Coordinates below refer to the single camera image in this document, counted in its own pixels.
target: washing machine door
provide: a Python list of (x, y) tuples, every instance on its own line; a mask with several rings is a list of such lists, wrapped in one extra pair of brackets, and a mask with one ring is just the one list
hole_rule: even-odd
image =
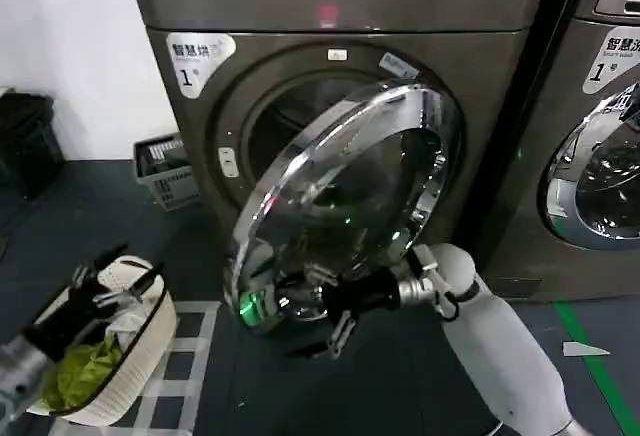
[(315, 118), (235, 226), (225, 290), (242, 321), (260, 333), (322, 319), (323, 284), (398, 262), (455, 166), (461, 123), (449, 95), (415, 81), (364, 87)]
[(549, 169), (546, 216), (587, 249), (640, 248), (640, 85), (603, 101), (562, 144)]

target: green towel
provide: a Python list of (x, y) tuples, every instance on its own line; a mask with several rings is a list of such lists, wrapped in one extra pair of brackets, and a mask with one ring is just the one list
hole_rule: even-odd
[(82, 405), (102, 384), (122, 359), (122, 350), (113, 335), (103, 342), (71, 348), (57, 371), (46, 375), (42, 400), (53, 411)]

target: floor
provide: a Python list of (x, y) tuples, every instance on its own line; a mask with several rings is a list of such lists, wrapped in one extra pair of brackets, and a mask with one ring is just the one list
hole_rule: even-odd
[[(0, 262), (0, 341), (30, 321), (79, 261), (122, 241), (132, 254), (165, 263), (180, 304), (221, 300), (224, 247), (203, 208), (164, 213), (133, 182), (127, 162), (69, 163), (34, 202), (0, 188), (0, 233), (10, 238)], [(599, 364), (640, 421), (640, 298), (571, 307), (589, 342), (611, 351)], [(625, 434), (585, 361), (562, 355), (562, 342), (571, 338), (554, 307), (517, 305), (517, 311), (562, 374), (575, 416), (594, 434)], [(181, 316), (182, 327), (189, 321)], [(221, 307), (194, 433), (480, 436), (494, 426), (426, 308), (373, 314), (353, 343), (337, 363), (288, 359), (285, 341), (249, 336)], [(166, 419), (169, 407), (157, 406), (154, 415)], [(26, 416), (11, 435), (40, 436), (51, 425)]]

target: white woven basket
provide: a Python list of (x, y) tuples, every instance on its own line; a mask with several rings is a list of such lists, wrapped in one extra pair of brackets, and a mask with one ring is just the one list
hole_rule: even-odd
[[(151, 267), (151, 263), (144, 259), (120, 256), (98, 275), (98, 280), (113, 291), (121, 291), (128, 289)], [(96, 393), (84, 405), (73, 410), (49, 411), (38, 401), (29, 408), (30, 413), (56, 416), (87, 426), (109, 426), (126, 414), (142, 393), (176, 330), (176, 310), (162, 277), (156, 276), (149, 291), (158, 291), (161, 296), (118, 366)], [(38, 321), (45, 319), (68, 298), (68, 289), (64, 289)]]

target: gray plastic basket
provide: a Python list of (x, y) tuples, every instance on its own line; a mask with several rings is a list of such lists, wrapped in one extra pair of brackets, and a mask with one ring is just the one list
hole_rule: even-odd
[(180, 133), (147, 139), (134, 144), (134, 171), (138, 184), (149, 188), (165, 211), (173, 211), (199, 201), (198, 187), (191, 165), (157, 170), (168, 166), (166, 153), (183, 147)]

